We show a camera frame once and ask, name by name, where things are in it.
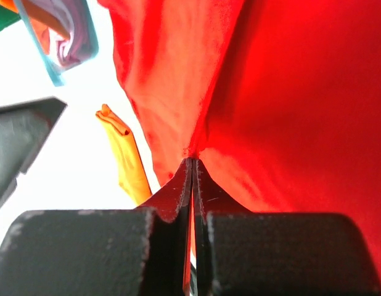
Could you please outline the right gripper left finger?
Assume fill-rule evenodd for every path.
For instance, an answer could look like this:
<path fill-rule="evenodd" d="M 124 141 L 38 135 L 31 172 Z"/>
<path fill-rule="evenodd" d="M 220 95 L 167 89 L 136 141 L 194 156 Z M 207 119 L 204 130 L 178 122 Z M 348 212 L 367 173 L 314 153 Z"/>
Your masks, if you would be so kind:
<path fill-rule="evenodd" d="M 192 160 L 132 210 L 34 210 L 0 246 L 0 295 L 189 295 Z"/>

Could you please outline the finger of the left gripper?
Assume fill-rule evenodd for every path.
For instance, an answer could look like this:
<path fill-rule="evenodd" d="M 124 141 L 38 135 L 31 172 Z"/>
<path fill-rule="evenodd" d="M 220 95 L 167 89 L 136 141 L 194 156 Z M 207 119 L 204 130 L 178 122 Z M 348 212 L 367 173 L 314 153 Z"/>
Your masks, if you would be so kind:
<path fill-rule="evenodd" d="M 0 208 L 33 164 L 67 107 L 56 97 L 0 107 Z"/>

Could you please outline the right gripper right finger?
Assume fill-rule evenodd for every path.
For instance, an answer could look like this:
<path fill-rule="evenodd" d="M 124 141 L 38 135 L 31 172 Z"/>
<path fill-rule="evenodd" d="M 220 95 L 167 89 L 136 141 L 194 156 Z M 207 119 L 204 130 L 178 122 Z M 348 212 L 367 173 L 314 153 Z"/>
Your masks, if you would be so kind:
<path fill-rule="evenodd" d="M 200 295 L 381 295 L 356 224 L 338 213 L 253 213 L 192 162 Z"/>

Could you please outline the red t shirt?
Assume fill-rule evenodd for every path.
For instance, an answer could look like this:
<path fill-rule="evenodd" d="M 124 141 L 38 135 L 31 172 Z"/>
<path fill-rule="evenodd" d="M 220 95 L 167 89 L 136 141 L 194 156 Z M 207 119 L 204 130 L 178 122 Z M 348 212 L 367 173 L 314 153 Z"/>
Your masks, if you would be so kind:
<path fill-rule="evenodd" d="M 102 1 L 160 184 L 198 156 L 256 212 L 339 212 L 381 278 L 381 1 Z"/>

